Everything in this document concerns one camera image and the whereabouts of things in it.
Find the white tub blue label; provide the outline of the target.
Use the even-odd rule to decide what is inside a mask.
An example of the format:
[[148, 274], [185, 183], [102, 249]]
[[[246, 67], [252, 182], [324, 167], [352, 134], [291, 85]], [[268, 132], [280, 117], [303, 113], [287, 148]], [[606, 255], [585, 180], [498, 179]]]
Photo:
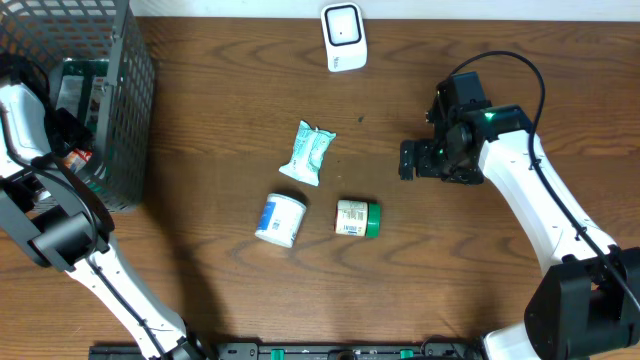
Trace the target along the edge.
[[306, 206], [291, 197], [270, 193], [255, 236], [263, 241], [292, 248], [306, 212]]

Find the red packet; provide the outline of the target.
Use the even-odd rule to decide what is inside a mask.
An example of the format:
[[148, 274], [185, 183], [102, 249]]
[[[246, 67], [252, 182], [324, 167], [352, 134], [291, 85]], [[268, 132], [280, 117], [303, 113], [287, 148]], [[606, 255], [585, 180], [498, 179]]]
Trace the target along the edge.
[[63, 163], [70, 171], [77, 173], [86, 166], [92, 156], [91, 151], [74, 149], [63, 158]]

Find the green lid white jar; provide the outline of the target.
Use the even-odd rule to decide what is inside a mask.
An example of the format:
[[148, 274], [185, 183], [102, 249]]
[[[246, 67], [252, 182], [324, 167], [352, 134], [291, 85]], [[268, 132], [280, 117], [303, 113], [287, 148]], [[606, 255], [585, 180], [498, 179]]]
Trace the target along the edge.
[[339, 200], [336, 205], [335, 233], [377, 238], [380, 233], [381, 207], [377, 203]]

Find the grey plastic mesh basket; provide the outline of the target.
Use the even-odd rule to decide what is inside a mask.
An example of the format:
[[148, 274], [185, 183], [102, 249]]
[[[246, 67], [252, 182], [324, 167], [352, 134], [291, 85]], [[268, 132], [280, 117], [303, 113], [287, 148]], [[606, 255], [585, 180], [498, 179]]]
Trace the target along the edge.
[[155, 69], [128, 0], [9, 0], [1, 50], [26, 58], [56, 107], [63, 62], [107, 60], [93, 156], [77, 176], [114, 213], [142, 199]]

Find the mint green wipes pack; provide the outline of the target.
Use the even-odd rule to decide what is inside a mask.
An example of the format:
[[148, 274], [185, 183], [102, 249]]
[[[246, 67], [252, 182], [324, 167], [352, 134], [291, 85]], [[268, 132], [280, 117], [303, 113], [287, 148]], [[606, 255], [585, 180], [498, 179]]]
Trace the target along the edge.
[[279, 168], [279, 172], [296, 181], [317, 187], [324, 154], [336, 137], [336, 133], [313, 128], [306, 121], [301, 120], [291, 159]]

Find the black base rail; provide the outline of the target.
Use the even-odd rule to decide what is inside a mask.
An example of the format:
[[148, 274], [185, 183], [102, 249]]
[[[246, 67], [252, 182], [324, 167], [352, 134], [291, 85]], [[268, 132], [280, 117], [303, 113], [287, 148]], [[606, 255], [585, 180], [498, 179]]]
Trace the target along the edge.
[[437, 340], [425, 345], [284, 345], [226, 343], [217, 346], [222, 360], [397, 360], [484, 359], [474, 345]]

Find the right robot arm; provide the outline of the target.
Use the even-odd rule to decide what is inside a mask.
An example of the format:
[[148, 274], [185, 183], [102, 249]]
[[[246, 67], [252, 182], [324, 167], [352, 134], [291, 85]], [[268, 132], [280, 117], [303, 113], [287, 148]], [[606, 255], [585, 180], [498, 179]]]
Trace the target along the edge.
[[639, 250], [582, 209], [518, 105], [480, 89], [438, 89], [431, 139], [401, 145], [402, 179], [491, 182], [527, 235], [543, 278], [520, 323], [485, 335], [486, 359], [587, 359], [639, 342]]

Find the green box with label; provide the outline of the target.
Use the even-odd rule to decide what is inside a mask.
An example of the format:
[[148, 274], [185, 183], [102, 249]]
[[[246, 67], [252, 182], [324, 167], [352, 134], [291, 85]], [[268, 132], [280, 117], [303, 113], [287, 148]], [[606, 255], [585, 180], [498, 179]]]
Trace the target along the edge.
[[56, 108], [66, 109], [93, 134], [97, 131], [108, 65], [104, 59], [63, 62]]

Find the white barcode scanner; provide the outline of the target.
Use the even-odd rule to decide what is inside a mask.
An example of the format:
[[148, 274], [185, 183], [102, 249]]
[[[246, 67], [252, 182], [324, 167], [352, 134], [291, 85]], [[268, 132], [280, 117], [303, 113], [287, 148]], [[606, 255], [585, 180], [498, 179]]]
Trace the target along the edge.
[[353, 2], [326, 5], [321, 10], [322, 32], [330, 72], [363, 68], [368, 47], [360, 7]]

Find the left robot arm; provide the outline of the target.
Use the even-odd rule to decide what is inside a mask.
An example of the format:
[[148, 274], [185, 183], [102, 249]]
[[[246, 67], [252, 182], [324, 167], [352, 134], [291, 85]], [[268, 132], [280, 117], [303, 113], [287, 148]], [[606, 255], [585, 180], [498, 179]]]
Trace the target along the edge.
[[113, 219], [64, 163], [92, 132], [50, 100], [47, 73], [1, 56], [1, 228], [34, 263], [91, 291], [146, 359], [214, 359], [216, 353], [162, 303], [121, 252]]

